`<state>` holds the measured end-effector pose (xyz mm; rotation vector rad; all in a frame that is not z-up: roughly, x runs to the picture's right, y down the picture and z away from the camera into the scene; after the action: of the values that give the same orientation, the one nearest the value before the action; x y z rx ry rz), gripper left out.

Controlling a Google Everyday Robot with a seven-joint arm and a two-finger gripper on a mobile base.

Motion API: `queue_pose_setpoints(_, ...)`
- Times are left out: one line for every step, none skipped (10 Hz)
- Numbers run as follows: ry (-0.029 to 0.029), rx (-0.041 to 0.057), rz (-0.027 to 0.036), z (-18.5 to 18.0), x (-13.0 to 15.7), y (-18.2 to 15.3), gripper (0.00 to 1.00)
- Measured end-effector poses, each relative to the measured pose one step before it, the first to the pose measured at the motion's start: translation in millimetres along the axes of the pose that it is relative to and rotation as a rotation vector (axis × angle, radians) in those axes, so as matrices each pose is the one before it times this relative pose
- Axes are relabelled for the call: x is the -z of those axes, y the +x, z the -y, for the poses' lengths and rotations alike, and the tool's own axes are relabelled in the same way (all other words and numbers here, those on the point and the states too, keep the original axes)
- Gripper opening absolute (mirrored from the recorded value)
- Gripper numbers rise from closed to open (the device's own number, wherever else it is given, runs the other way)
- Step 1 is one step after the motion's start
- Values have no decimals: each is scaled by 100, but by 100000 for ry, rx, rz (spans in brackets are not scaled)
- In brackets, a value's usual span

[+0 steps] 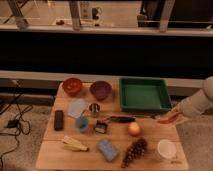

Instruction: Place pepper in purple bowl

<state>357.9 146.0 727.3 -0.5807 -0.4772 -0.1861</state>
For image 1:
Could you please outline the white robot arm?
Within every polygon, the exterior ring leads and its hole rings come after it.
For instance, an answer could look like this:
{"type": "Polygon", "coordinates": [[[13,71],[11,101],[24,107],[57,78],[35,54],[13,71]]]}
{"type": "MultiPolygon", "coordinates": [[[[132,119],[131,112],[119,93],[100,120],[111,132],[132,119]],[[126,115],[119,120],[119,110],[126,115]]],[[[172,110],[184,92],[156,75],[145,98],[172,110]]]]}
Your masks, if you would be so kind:
{"type": "Polygon", "coordinates": [[[182,116],[181,121],[194,119],[213,108],[213,76],[206,78],[199,91],[181,100],[172,112],[182,116]]]}

